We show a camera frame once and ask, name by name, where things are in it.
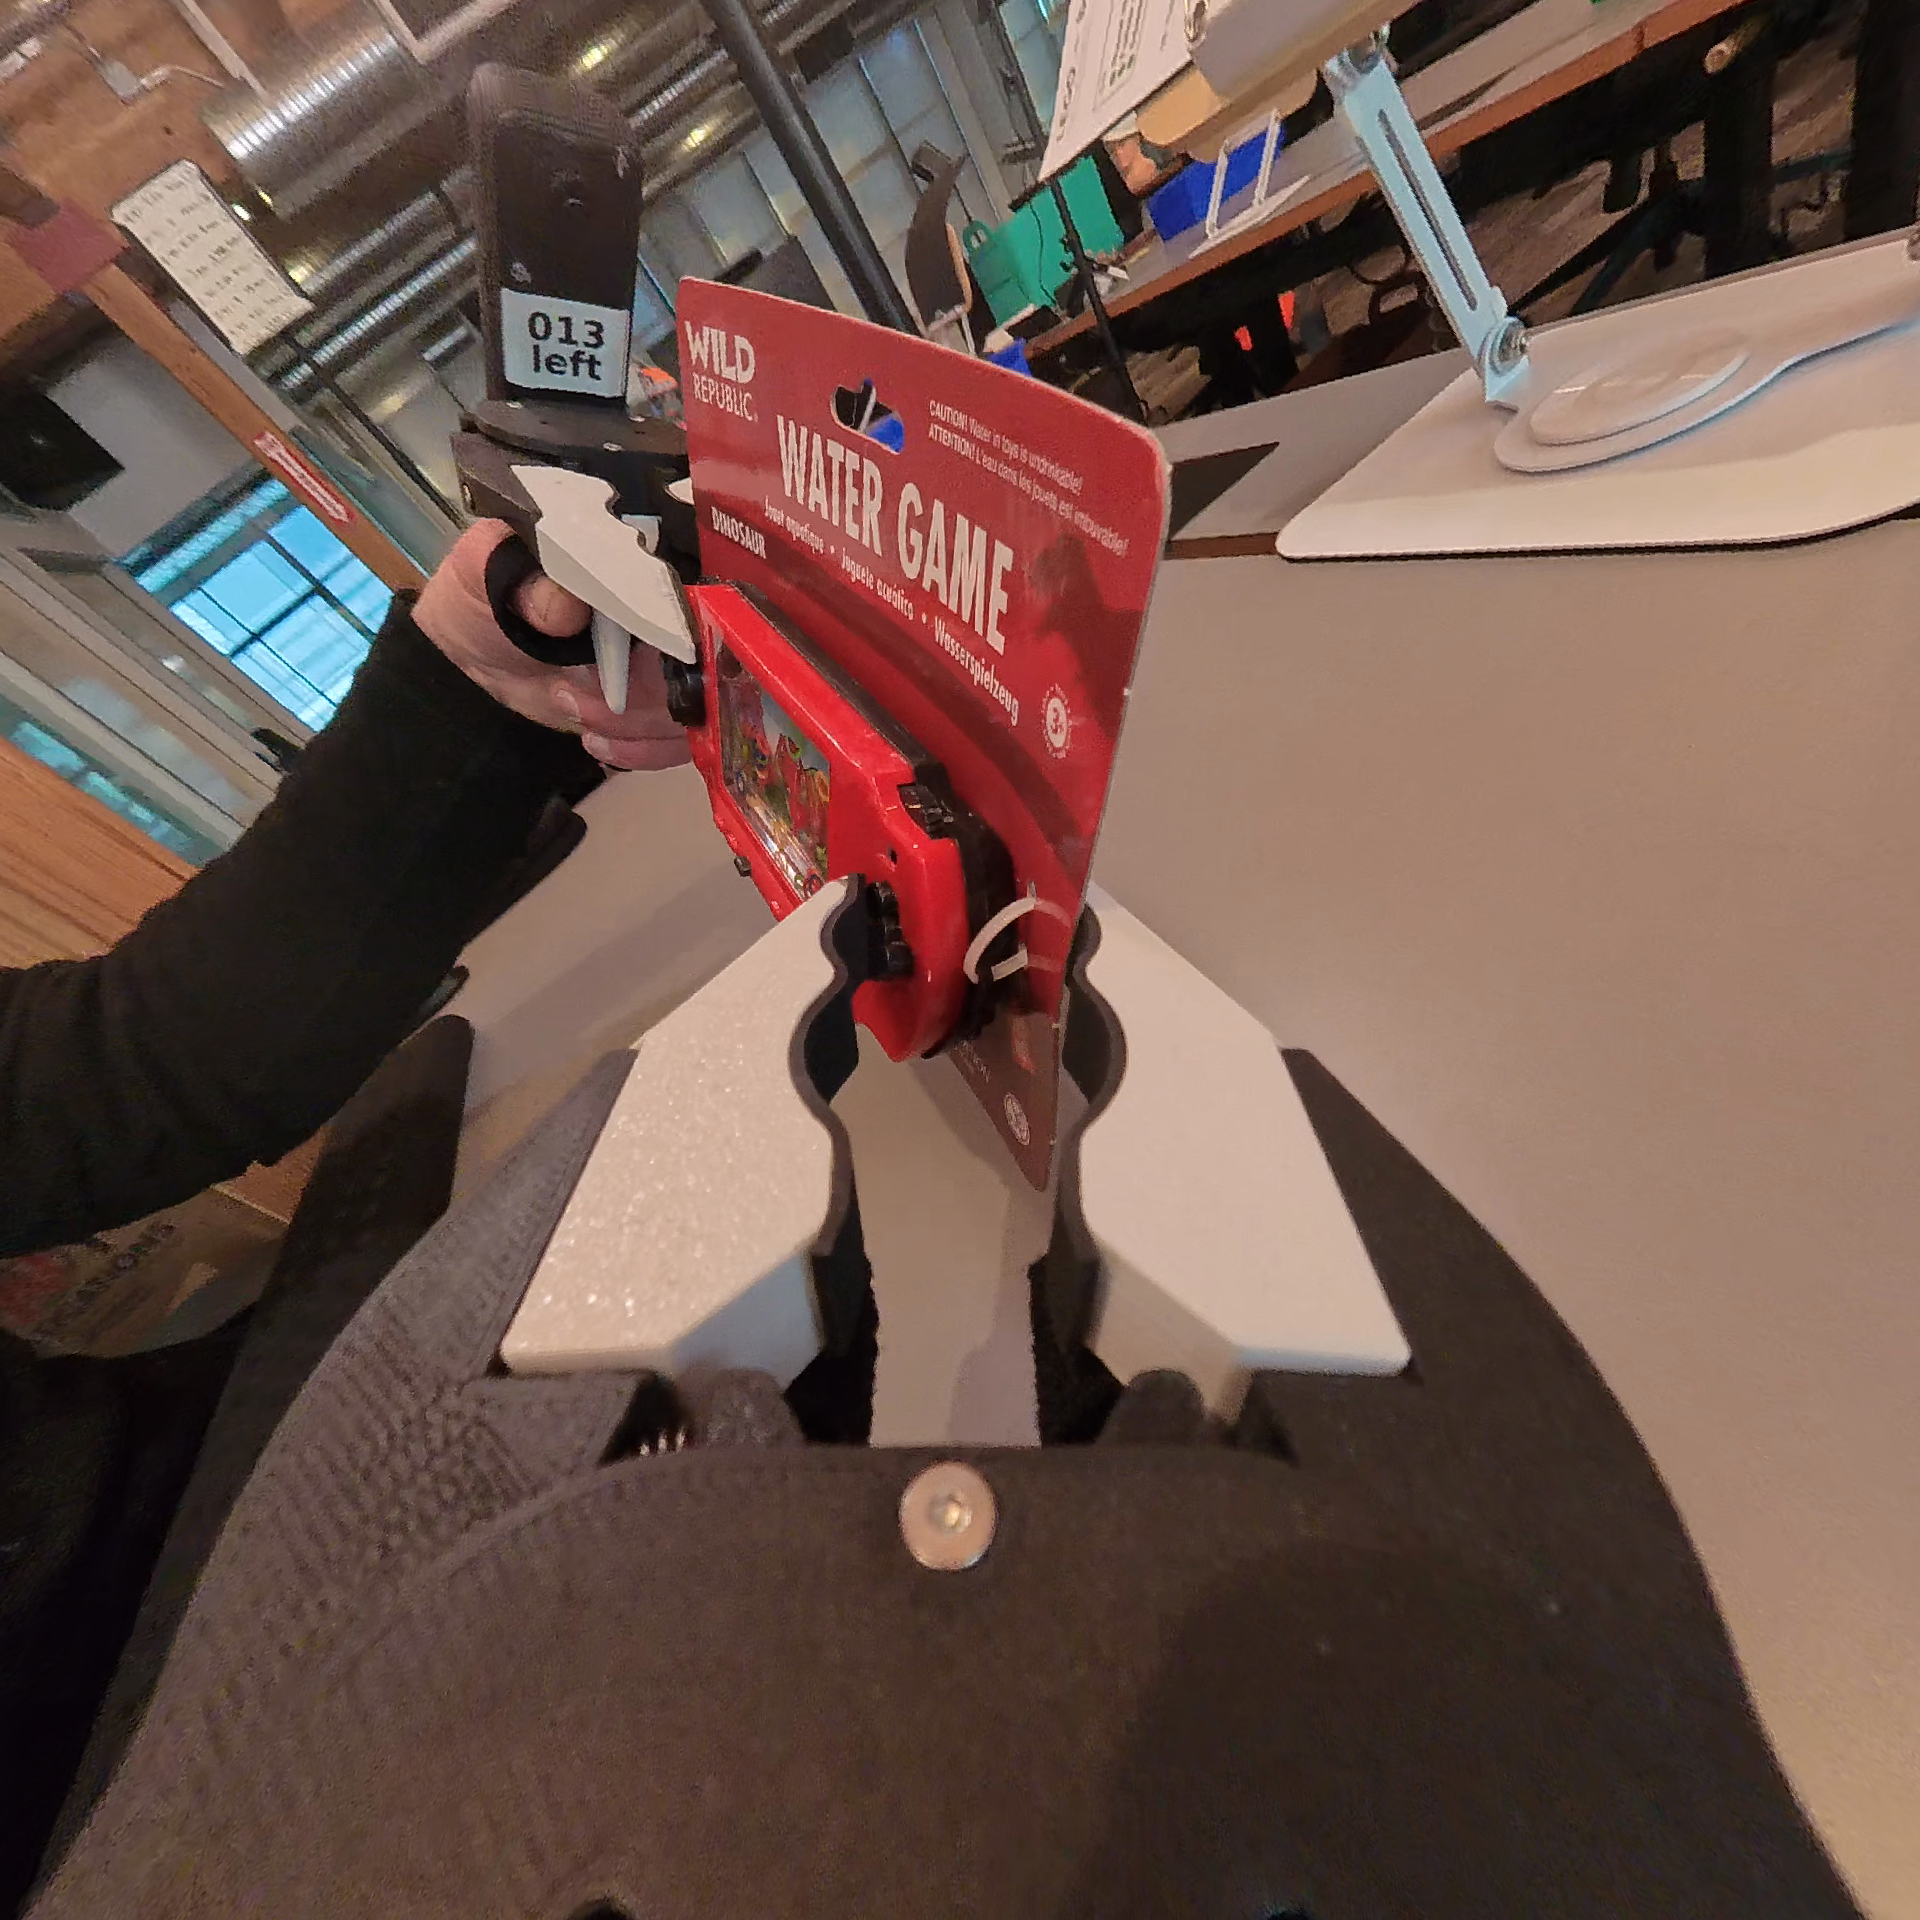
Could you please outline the person's left forearm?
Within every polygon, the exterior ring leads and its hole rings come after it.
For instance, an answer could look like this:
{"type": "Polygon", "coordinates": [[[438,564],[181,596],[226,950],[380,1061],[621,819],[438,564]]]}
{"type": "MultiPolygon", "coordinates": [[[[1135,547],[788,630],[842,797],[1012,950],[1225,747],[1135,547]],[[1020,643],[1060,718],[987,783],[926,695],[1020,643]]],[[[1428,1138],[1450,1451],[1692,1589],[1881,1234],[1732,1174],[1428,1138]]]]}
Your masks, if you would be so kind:
{"type": "Polygon", "coordinates": [[[276,1160],[418,1021],[586,768],[449,653],[460,628],[500,640],[449,560],[233,848],[115,948],[5,972],[5,1256],[276,1160]]]}

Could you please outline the wooden table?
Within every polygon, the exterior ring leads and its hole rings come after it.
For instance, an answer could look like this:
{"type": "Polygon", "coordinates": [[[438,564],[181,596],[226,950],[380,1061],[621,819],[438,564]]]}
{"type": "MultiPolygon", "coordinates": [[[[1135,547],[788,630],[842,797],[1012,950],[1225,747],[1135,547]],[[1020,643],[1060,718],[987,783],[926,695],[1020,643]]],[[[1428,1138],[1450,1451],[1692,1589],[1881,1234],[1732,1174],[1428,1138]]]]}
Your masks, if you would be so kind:
{"type": "MultiPolygon", "coordinates": [[[[1473,216],[1525,184],[1550,180],[1550,157],[1572,146],[1570,100],[1652,56],[1674,40],[1702,50],[1702,32],[1739,2],[1541,2],[1490,21],[1410,80],[1401,80],[1423,144],[1445,173],[1457,210],[1473,216]]],[[[1157,239],[1110,301],[1110,319],[1230,262],[1290,246],[1295,234],[1326,229],[1347,207],[1379,195],[1379,183],[1343,122],[1329,122],[1278,156],[1278,183],[1307,187],[1259,224],[1203,248],[1203,227],[1171,244],[1157,239]]]]}

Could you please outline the printed paper sheet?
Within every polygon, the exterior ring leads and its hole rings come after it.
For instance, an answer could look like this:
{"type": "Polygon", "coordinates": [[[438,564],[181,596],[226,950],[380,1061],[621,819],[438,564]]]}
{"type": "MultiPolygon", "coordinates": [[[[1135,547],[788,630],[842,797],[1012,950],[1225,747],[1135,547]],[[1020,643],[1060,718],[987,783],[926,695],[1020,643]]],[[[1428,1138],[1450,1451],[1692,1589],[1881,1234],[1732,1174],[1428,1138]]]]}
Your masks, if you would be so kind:
{"type": "Polygon", "coordinates": [[[1049,183],[1141,110],[1182,71],[1206,2],[1069,2],[1060,74],[1038,183],[1049,183]]]}

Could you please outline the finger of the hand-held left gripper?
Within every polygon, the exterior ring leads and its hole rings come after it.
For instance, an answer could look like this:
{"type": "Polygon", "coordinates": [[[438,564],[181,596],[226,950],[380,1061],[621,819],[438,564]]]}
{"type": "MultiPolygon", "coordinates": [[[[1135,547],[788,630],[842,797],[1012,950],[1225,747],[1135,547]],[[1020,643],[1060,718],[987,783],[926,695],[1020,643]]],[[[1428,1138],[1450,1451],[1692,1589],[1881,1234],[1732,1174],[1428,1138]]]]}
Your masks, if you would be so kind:
{"type": "Polygon", "coordinates": [[[612,511],[612,485],[554,464],[515,464],[513,477],[534,504],[542,571],[627,636],[661,656],[697,664],[687,590],[676,568],[612,511]]]}
{"type": "Polygon", "coordinates": [[[684,584],[705,575],[697,503],[685,475],[643,475],[614,485],[612,511],[628,523],[646,550],[658,552],[684,584]]]}

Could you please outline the red handheld toy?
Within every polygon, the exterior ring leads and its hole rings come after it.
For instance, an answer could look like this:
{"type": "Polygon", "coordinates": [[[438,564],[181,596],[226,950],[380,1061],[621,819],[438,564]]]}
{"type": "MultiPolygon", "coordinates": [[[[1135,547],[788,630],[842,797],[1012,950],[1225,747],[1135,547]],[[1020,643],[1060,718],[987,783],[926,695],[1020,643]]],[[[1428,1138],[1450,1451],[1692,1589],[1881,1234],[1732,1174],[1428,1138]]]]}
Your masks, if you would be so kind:
{"type": "Polygon", "coordinates": [[[713,821],[779,919],[857,880],[853,1020],[892,1061],[953,1059],[1044,1187],[1165,455],[1030,374],[746,286],[684,279],[678,336],[713,821]]]}

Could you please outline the person's black clothing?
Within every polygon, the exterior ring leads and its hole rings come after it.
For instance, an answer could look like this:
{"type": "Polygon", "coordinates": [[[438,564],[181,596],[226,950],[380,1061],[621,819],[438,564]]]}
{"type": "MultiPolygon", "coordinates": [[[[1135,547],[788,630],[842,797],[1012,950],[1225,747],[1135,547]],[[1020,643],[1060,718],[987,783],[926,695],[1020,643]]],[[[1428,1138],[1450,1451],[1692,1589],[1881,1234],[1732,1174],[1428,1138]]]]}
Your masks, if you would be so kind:
{"type": "Polygon", "coordinates": [[[25,1900],[244,1342],[116,1359],[2,1340],[2,1909],[25,1900]]]}

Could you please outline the black desk mat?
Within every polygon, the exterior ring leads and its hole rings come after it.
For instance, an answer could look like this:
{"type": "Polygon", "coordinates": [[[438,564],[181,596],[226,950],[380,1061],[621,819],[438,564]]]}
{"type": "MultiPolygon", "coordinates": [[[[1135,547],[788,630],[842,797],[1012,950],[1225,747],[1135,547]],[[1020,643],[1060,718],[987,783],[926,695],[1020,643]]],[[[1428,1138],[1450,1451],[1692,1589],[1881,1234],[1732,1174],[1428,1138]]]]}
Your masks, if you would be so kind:
{"type": "Polygon", "coordinates": [[[1276,445],[1268,440],[1245,448],[1220,448],[1175,462],[1167,493],[1167,547],[1187,540],[1193,522],[1231,492],[1273,451],[1276,445]]]}

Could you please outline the white printed chart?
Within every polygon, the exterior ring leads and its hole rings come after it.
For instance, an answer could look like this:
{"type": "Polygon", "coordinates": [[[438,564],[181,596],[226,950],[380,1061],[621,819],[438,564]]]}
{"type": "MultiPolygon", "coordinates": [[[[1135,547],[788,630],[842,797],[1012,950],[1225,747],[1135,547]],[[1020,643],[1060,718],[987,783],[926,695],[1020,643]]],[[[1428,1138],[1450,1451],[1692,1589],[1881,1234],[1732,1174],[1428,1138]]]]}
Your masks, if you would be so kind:
{"type": "Polygon", "coordinates": [[[174,159],[133,187],[109,216],[237,355],[316,311],[191,159],[174,159]]]}

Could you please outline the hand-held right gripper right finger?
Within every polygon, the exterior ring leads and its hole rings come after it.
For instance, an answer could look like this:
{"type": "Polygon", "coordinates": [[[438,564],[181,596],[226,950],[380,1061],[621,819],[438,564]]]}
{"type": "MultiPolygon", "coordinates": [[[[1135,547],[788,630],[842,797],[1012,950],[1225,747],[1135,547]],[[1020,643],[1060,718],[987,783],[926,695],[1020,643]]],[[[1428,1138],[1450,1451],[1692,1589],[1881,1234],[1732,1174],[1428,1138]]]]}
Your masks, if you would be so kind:
{"type": "Polygon", "coordinates": [[[1258,1375],[1401,1375],[1410,1347],[1273,1034],[1102,890],[1073,940],[1051,1229],[1030,1270],[1044,1447],[1141,1375],[1235,1423],[1258,1375]]]}

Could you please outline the green tote bag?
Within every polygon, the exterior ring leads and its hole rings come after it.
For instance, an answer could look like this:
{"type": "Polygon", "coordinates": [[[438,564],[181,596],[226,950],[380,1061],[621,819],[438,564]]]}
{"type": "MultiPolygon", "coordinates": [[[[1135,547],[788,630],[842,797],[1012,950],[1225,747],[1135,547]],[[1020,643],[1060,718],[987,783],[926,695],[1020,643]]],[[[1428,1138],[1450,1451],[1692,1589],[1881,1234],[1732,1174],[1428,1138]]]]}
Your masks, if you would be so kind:
{"type": "MultiPolygon", "coordinates": [[[[1122,251],[1125,234],[1091,152],[1063,172],[1063,195],[1091,259],[1122,251]]],[[[1030,307],[1051,309],[1060,287],[1074,279],[1060,207],[1046,184],[1006,224],[970,221],[962,248],[996,326],[1010,328],[1030,307]]]]}

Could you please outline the small white stand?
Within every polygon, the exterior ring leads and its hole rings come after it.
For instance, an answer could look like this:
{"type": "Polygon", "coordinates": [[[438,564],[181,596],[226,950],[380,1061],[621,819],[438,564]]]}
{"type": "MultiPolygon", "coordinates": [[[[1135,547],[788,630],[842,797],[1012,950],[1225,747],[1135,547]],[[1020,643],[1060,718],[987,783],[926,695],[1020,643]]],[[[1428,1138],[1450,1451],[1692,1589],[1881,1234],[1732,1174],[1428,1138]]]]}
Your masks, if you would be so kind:
{"type": "Polygon", "coordinates": [[[1230,142],[1213,163],[1203,248],[1259,224],[1309,183],[1305,176],[1278,183],[1278,156],[1284,144],[1283,112],[1268,112],[1261,123],[1249,122],[1239,132],[1243,138],[1230,142]]]}

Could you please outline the printed cardboard box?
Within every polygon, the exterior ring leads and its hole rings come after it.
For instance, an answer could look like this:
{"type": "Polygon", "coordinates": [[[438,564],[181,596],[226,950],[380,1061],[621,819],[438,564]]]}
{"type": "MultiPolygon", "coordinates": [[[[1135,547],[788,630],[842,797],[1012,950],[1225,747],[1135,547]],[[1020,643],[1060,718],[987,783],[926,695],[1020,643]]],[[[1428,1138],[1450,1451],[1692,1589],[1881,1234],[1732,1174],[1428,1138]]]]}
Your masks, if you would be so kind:
{"type": "Polygon", "coordinates": [[[2,1262],[2,1325],[37,1355],[116,1359],[228,1325],[273,1278],[286,1215],[237,1190],[2,1262]]]}

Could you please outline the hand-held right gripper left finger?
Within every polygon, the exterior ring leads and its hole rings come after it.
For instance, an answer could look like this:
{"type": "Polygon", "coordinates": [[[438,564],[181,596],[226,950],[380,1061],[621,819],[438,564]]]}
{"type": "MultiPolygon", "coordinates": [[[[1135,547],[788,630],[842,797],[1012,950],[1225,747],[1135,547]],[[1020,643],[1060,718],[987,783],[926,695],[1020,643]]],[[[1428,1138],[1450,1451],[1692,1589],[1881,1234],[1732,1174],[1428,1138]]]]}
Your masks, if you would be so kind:
{"type": "Polygon", "coordinates": [[[502,1335],[509,1374],[762,1372],[807,1437],[871,1439],[877,1306],[833,1111],[871,931],[860,878],[834,880],[637,1043],[502,1335]]]}

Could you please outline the black pole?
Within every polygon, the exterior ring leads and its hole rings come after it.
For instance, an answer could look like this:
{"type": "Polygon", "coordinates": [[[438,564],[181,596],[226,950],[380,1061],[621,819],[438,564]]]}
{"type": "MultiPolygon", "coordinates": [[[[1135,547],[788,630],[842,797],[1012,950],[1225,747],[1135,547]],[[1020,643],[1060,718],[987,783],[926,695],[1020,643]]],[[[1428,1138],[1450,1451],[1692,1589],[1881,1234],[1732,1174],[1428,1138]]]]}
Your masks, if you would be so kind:
{"type": "Polygon", "coordinates": [[[747,2],[705,2],[705,11],[867,318],[922,336],[922,325],[903,300],[895,276],[875,246],[849,183],[833,163],[825,140],[755,6],[747,2]]]}

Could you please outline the person's left hand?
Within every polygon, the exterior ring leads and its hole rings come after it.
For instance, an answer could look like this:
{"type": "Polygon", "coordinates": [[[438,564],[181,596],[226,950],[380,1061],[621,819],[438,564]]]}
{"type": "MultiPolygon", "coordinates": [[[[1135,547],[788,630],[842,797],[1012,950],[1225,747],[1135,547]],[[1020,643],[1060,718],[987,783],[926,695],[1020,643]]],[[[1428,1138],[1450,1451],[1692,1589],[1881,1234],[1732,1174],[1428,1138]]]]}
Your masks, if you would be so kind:
{"type": "Polygon", "coordinates": [[[515,712],[581,738],[611,773],[666,773],[691,762],[687,734],[666,707],[654,648],[633,647],[628,702],[611,709],[594,663],[540,663],[493,620],[486,562],[513,540],[500,518],[475,522],[415,598],[415,623],[469,680],[515,712]]]}

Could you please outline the black tripod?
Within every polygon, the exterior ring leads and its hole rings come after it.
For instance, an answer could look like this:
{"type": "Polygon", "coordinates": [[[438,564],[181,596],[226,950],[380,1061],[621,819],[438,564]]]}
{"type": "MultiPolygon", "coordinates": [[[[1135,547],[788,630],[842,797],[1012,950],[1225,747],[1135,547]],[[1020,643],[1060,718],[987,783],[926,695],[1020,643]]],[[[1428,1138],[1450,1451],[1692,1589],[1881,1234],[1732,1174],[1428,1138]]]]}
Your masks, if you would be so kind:
{"type": "Polygon", "coordinates": [[[1093,270],[1091,256],[1087,256],[1085,244],[1084,244],[1084,235],[1076,229],[1076,221],[1073,216],[1073,206],[1069,206],[1067,195],[1065,195],[1065,173],[1059,173],[1059,176],[1049,179],[1046,189],[1051,195],[1051,202],[1054,202],[1054,206],[1059,210],[1059,216],[1060,216],[1060,224],[1063,224],[1063,239],[1067,243],[1067,248],[1069,248],[1069,256],[1073,256],[1074,276],[1076,276],[1076,283],[1078,283],[1082,295],[1084,295],[1084,307],[1085,307],[1085,311],[1093,319],[1099,348],[1102,348],[1110,370],[1118,376],[1118,383],[1119,383],[1119,391],[1122,391],[1122,412],[1130,418],[1146,426],[1147,423],[1146,403],[1141,399],[1141,392],[1133,383],[1133,374],[1130,370],[1126,355],[1115,341],[1113,323],[1108,318],[1108,309],[1105,307],[1102,293],[1098,290],[1098,275],[1093,270]]]}

